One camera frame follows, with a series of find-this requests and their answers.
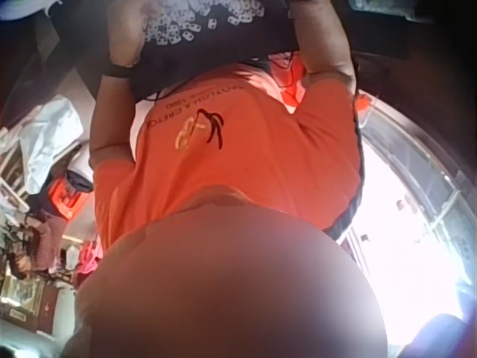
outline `wrist band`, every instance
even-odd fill
[[[132,73],[133,67],[118,66],[110,60],[107,61],[103,71],[103,75],[115,78],[130,78]]]

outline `black graphic print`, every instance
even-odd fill
[[[210,137],[207,140],[207,143],[211,143],[211,141],[214,139],[215,133],[217,133],[218,148],[222,149],[222,147],[224,146],[224,140],[222,138],[222,127],[224,126],[224,119],[218,113],[209,113],[201,108],[197,111],[197,120],[199,120],[201,114],[205,116],[210,122]]]

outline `orange t-shirt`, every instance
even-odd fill
[[[290,114],[264,72],[211,72],[158,101],[139,133],[135,163],[98,165],[95,211],[104,250],[212,185],[336,239],[360,196],[360,145],[353,98],[337,80],[311,85]]]

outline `person in background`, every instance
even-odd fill
[[[23,273],[47,271],[54,267],[60,254],[61,239],[65,233],[68,221],[61,217],[40,210],[37,218],[16,212],[15,219],[24,227],[31,229],[33,235],[30,241],[30,252],[23,247],[15,247],[16,266]]]
[[[290,6],[306,67],[293,114],[267,72],[224,66],[156,103],[135,160],[127,75],[144,11],[161,10],[109,7],[90,140],[105,254],[63,357],[387,356],[373,290],[332,240],[363,181],[350,47],[329,0]]]

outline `white pattern print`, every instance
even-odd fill
[[[145,24],[146,42],[157,45],[175,45],[182,40],[193,41],[195,34],[205,26],[196,21],[207,18],[208,31],[218,28],[217,19],[210,17],[211,9],[224,7],[230,13],[227,21],[232,25],[248,24],[255,17],[263,17],[265,8],[259,0],[157,0],[162,15],[148,19]]]

